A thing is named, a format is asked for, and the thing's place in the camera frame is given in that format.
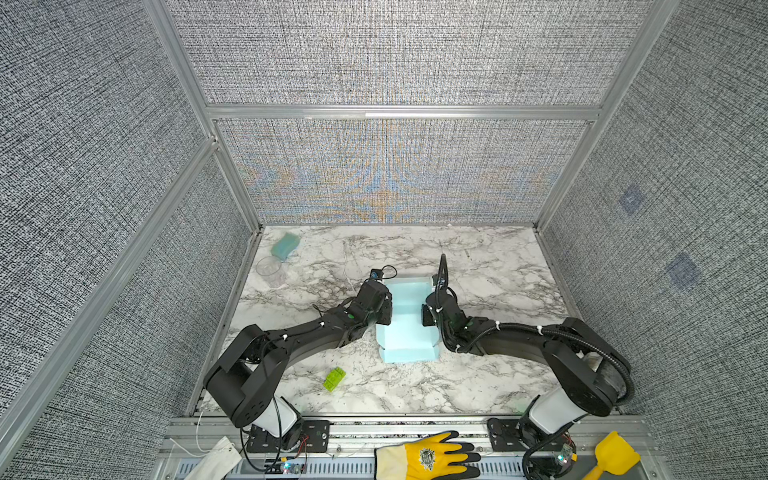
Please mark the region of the light blue paper box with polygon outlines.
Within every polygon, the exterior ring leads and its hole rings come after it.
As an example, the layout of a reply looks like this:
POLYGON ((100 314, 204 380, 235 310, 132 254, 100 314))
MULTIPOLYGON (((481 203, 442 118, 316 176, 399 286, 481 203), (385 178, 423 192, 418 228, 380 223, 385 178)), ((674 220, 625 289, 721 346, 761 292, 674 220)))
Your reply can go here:
POLYGON ((392 295, 389 325, 376 325, 376 340, 384 363, 431 362, 439 358, 440 334, 424 326, 422 306, 433 292, 430 277, 405 276, 385 280, 392 295))

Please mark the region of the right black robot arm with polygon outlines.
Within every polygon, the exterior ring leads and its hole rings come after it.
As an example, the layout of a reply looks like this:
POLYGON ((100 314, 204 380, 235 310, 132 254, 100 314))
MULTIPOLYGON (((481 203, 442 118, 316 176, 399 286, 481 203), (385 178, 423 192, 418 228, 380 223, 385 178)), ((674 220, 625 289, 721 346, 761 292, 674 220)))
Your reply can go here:
POLYGON ((449 288, 430 293, 423 310, 454 353, 511 356, 550 368, 559 386, 537 397, 524 414, 540 435, 588 415, 605 417, 634 397, 629 362, 578 318, 532 326, 468 316, 449 288))

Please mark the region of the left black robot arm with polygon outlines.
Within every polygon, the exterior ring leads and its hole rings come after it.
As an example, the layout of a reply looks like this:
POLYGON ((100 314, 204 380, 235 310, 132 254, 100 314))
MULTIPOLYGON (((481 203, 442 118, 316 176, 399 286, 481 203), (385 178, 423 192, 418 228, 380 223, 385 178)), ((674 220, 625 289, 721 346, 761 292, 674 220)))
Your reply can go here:
POLYGON ((282 330, 243 328, 204 377, 203 387, 233 425, 251 425, 278 438, 299 421, 298 413, 275 397, 285 370, 325 350, 360 339, 369 326, 388 325, 392 294, 377 280, 362 283, 356 296, 313 321, 282 330))

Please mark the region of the green toy brick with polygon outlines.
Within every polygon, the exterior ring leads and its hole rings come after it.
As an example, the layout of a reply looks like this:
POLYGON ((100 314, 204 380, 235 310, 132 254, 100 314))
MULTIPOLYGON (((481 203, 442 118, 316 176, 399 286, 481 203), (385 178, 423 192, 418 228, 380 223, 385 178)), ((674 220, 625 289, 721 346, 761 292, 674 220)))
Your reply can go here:
POLYGON ((339 387, 345 376, 346 372, 342 368, 335 367, 325 377, 323 381, 323 387, 328 392, 333 392, 339 387))

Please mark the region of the teal sponge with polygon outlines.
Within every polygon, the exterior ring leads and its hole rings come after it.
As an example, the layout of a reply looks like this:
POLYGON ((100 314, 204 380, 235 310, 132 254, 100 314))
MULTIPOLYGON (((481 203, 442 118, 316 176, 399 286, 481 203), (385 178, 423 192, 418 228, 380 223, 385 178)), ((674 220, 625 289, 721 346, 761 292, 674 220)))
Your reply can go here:
POLYGON ((272 256, 280 262, 285 262, 290 255, 298 248, 301 237, 297 234, 285 233, 270 249, 272 256))

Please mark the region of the yellow black work glove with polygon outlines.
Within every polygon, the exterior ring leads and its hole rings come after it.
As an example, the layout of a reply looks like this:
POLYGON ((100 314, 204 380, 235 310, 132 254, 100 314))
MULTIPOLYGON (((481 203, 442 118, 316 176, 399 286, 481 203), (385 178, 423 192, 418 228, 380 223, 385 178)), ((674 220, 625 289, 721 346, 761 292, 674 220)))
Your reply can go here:
POLYGON ((481 455, 472 443, 457 441, 449 430, 416 441, 375 450, 377 480, 475 479, 481 475, 475 463, 481 455))

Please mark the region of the yellow plastic scoop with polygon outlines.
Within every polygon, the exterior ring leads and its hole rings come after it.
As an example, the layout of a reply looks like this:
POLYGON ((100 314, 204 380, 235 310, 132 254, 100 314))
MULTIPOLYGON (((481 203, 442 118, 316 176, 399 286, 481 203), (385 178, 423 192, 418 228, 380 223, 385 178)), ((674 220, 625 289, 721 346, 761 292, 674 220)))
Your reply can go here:
POLYGON ((605 473, 623 476, 641 461, 641 455, 617 431, 598 443, 595 456, 597 463, 583 480, 599 480, 605 473))

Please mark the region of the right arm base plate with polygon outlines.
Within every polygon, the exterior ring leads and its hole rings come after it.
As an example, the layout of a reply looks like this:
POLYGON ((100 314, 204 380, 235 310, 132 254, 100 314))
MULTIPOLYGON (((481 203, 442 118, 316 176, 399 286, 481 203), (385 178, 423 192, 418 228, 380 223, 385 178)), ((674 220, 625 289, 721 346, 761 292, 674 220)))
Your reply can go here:
POLYGON ((533 463, 547 461, 551 464, 570 465, 577 459, 575 443, 569 430, 574 422, 565 423, 554 433, 541 430, 527 417, 491 417, 486 421, 488 438, 494 452, 514 453, 523 456, 533 449, 529 460, 533 463))

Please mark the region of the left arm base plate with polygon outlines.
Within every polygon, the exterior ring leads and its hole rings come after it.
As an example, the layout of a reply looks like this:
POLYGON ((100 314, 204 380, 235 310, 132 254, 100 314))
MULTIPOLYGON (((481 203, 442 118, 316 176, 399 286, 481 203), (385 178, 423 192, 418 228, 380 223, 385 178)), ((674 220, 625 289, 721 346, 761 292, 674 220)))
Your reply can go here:
POLYGON ((248 433, 246 451, 248 453, 275 454, 280 447, 282 452, 296 455, 298 448, 306 453, 326 453, 330 438, 330 422, 327 420, 299 420, 280 439, 269 432, 253 425, 248 433))

